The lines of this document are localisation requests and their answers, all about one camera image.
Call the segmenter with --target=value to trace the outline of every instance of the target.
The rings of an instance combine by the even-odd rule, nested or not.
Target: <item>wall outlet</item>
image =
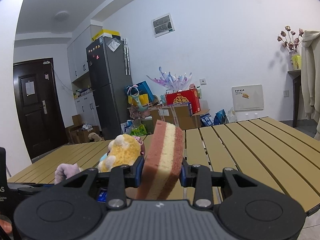
[[[207,84],[207,81],[205,80],[205,78],[200,78],[199,81],[200,81],[200,85],[206,85]]]
[[[283,90],[283,97],[288,98],[289,97],[289,90]]]

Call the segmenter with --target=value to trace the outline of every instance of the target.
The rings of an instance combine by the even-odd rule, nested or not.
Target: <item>wall box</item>
[[[174,26],[171,18],[171,14],[162,15],[152,20],[153,34],[155,37],[159,37],[169,32],[174,31]]]
[[[232,100],[235,111],[262,110],[264,108],[262,85],[233,87]]]

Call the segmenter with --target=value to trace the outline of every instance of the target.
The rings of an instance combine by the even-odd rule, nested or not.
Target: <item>yellow plush toy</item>
[[[128,134],[118,135],[109,143],[108,148],[110,152],[100,159],[99,172],[109,172],[113,167],[122,164],[133,165],[141,152],[140,143]]]

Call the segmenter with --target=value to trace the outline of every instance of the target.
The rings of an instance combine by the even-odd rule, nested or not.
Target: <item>vase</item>
[[[293,70],[301,69],[301,56],[297,52],[289,52],[289,55]]]

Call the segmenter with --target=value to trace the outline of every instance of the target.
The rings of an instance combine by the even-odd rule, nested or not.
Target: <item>white access panel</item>
[[[262,85],[233,87],[232,100],[235,111],[262,110],[264,108]]]

